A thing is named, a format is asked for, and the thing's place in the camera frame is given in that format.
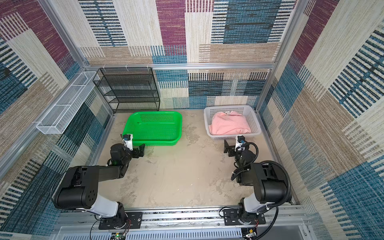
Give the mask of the pink towel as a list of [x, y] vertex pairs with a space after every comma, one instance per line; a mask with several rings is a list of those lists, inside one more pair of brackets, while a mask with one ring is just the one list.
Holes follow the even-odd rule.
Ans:
[[250, 134], [252, 132], [246, 117], [236, 111], [218, 112], [209, 125], [211, 135]]

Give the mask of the aluminium front rail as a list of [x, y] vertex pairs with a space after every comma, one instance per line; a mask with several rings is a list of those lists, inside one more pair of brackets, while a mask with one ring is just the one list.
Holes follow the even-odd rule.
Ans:
[[[229, 227], [253, 227], [254, 225], [226, 226], [219, 215], [221, 207], [193, 207], [193, 208], [131, 208], [126, 212], [143, 212], [140, 230], [181, 230], [208, 229]], [[93, 214], [88, 212], [62, 213], [57, 220], [53, 234], [59, 231], [87, 231], [91, 227], [99, 226]], [[278, 217], [274, 223], [278, 226], [309, 226], [310, 221], [301, 205], [282, 205], [279, 207]]]

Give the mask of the white plastic basket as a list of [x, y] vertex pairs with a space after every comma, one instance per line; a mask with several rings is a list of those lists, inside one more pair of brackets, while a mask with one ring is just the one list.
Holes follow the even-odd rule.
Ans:
[[255, 111], [247, 105], [207, 107], [204, 120], [207, 134], [213, 140], [254, 137], [262, 133]]

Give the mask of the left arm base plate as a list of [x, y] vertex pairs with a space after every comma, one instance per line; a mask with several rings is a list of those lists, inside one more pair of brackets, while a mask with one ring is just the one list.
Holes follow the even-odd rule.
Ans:
[[99, 230], [128, 230], [139, 229], [142, 224], [143, 212], [126, 212], [125, 216], [101, 218]]

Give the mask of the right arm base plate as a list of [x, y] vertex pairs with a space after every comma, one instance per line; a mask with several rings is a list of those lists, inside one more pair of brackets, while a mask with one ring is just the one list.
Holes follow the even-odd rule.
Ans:
[[256, 218], [241, 219], [238, 215], [238, 210], [225, 208], [220, 210], [219, 215], [223, 217], [226, 226], [237, 226], [237, 225], [264, 225], [266, 220], [261, 215]]

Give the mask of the green plastic basket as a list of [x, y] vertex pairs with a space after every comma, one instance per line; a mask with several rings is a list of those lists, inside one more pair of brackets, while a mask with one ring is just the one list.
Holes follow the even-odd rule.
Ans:
[[136, 112], [129, 116], [122, 135], [132, 135], [137, 147], [174, 146], [182, 137], [182, 123], [178, 112]]

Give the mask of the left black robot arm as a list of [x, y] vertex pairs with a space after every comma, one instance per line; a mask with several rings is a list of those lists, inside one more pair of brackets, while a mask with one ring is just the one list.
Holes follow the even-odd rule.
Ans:
[[99, 230], [139, 228], [141, 214], [128, 214], [124, 205], [111, 201], [98, 192], [99, 183], [122, 179], [132, 159], [145, 154], [145, 145], [129, 149], [115, 144], [110, 150], [111, 159], [105, 166], [76, 166], [69, 168], [53, 195], [57, 209], [85, 211], [99, 217]]

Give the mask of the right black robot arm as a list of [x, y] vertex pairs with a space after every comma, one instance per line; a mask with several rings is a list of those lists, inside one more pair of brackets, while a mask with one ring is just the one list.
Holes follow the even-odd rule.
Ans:
[[236, 208], [224, 207], [219, 215], [226, 226], [265, 224], [265, 213], [292, 199], [292, 184], [285, 168], [274, 161], [257, 162], [259, 148], [239, 136], [231, 146], [224, 141], [224, 153], [235, 159], [231, 181], [253, 187], [250, 196], [242, 198]]

